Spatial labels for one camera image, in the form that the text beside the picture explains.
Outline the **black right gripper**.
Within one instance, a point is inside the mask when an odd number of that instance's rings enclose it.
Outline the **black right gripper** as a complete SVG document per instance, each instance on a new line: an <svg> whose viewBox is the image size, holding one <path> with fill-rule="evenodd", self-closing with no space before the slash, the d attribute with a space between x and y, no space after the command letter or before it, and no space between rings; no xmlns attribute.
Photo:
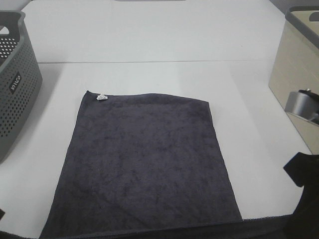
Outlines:
<svg viewBox="0 0 319 239"><path fill-rule="evenodd" d="M284 170L303 188L300 201L283 231L288 239L319 237L319 156L297 153Z"/></svg>

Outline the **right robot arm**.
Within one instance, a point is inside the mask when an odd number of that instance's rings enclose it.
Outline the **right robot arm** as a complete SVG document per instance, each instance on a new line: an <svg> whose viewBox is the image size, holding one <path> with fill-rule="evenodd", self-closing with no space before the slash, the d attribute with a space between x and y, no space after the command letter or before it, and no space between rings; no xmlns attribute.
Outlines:
<svg viewBox="0 0 319 239"><path fill-rule="evenodd" d="M285 112L309 123L319 123L319 96L310 89L290 92ZM319 156L298 152L284 170L303 188L300 201L284 227L288 239L319 237Z"/></svg>

